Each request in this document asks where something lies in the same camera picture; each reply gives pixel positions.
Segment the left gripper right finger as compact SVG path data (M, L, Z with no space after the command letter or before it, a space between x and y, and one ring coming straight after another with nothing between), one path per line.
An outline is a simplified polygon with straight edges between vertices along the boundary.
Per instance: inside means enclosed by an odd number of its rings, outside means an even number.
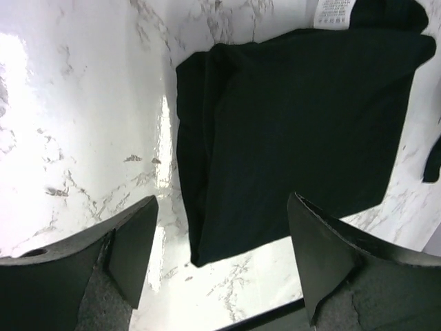
M394 245L292 193L289 229L315 330L439 330L440 258Z

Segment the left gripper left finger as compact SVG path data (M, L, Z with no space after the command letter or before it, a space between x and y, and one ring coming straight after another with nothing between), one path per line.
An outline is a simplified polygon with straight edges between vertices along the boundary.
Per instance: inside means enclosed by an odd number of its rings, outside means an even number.
M156 197L145 197L71 237L2 258L1 329L128 330L157 216Z

